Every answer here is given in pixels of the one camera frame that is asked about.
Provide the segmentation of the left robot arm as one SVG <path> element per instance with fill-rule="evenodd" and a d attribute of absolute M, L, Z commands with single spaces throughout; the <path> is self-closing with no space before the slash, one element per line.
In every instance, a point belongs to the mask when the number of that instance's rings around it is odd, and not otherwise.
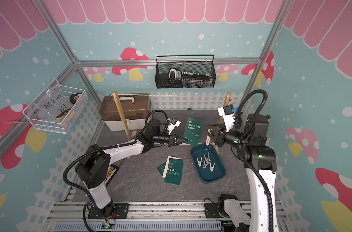
<path fill-rule="evenodd" d="M 102 218 L 109 218 L 116 212 L 105 184 L 109 166 L 119 160 L 144 154 L 155 148 L 156 144 L 172 147 L 188 142 L 187 138 L 172 134 L 180 124 L 179 120 L 170 119 L 163 110 L 151 111 L 142 130 L 130 141 L 107 147 L 92 145 L 84 155 L 68 165 L 63 172 L 63 181 L 84 191 L 91 207 L 97 209 Z"/>

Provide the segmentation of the pink clothespin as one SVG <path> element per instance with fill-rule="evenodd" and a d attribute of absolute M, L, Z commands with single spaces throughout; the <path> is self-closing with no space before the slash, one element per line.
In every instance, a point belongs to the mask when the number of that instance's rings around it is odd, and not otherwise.
<path fill-rule="evenodd" d="M 206 138 L 206 146 L 209 146 L 211 144 L 211 133 L 210 133 L 211 129 L 207 130 L 207 138 Z"/>
<path fill-rule="evenodd" d="M 203 158 L 204 158 L 206 161 L 210 162 L 209 155 L 207 155 L 207 156 L 203 155 Z"/>

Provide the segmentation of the wooden postcard rack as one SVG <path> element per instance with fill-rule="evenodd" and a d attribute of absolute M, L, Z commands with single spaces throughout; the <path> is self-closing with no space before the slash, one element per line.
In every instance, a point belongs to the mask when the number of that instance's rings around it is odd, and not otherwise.
<path fill-rule="evenodd" d="M 130 131 L 128 129 L 127 121 L 126 121 L 126 118 L 125 118 L 125 115 L 124 115 L 124 112 L 123 112 L 123 108 L 122 108 L 122 105 L 121 105 L 121 102 L 120 102 L 119 94 L 116 91 L 114 91 L 113 94 L 112 94 L 112 98 L 113 98 L 113 100 L 115 102 L 115 105 L 117 107 L 117 110 L 119 112 L 119 115 L 120 115 L 120 118 L 121 118 L 121 122 L 122 122 L 122 125 L 124 127 L 124 131 L 126 133 L 127 139 L 130 140 L 131 139 Z M 230 93 L 226 93 L 225 94 L 225 99 L 224 99 L 224 102 L 223 102 L 223 106 L 227 106 L 230 101 L 231 101 L 231 94 Z"/>

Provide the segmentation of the white clothespin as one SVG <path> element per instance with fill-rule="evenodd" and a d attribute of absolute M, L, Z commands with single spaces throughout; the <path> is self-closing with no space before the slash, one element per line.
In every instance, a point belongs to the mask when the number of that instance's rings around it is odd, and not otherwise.
<path fill-rule="evenodd" d="M 209 168 L 210 168 L 210 171 L 213 172 L 214 171 L 214 168 L 215 168 L 215 163 L 212 163 L 211 161 L 209 162 Z"/>
<path fill-rule="evenodd" d="M 196 160 L 197 160 L 198 166 L 201 167 L 202 166 L 202 157 L 200 159 L 197 157 Z"/>

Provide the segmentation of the white postcard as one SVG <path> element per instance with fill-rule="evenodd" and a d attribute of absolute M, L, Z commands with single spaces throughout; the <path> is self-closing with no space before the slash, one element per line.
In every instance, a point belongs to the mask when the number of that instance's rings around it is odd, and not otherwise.
<path fill-rule="evenodd" d="M 167 171 L 168 171 L 168 164 L 169 164 L 169 160 L 170 160 L 170 159 L 180 160 L 181 158 L 171 157 L 171 156 L 168 156 L 168 157 L 167 157 L 167 161 L 166 161 L 166 164 L 165 164 L 163 173 L 162 173 L 162 177 L 163 177 L 163 178 L 166 178 Z"/>

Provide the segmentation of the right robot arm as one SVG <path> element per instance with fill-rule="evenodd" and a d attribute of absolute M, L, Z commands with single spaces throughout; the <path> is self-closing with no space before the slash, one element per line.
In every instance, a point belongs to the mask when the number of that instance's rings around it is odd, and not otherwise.
<path fill-rule="evenodd" d="M 245 103 L 255 94 L 262 100 L 253 114 L 242 119 Z M 266 145 L 270 116 L 260 111 L 267 102 L 265 90 L 254 90 L 241 102 L 238 108 L 227 105 L 218 109 L 223 124 L 203 128 L 208 138 L 218 147 L 230 145 L 233 155 L 244 163 L 249 179 L 250 214 L 247 214 L 239 200 L 233 195 L 222 195 L 218 201 L 218 212 L 229 218 L 237 232 L 278 232 L 274 185 L 277 159 L 272 148 Z"/>

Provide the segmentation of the green postcard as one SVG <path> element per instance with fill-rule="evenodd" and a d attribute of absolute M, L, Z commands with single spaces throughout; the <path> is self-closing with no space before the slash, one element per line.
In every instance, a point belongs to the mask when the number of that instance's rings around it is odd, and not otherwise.
<path fill-rule="evenodd" d="M 163 164 L 161 164 L 160 166 L 157 167 L 158 172 L 160 173 L 161 176 L 163 176 L 164 170 L 165 170 L 165 165 L 166 162 L 164 162 Z"/>
<path fill-rule="evenodd" d="M 202 134 L 203 122 L 199 119 L 188 118 L 183 137 L 188 141 L 187 144 L 197 146 Z"/>
<path fill-rule="evenodd" d="M 180 185 L 182 182 L 184 160 L 169 158 L 165 167 L 165 183 Z"/>

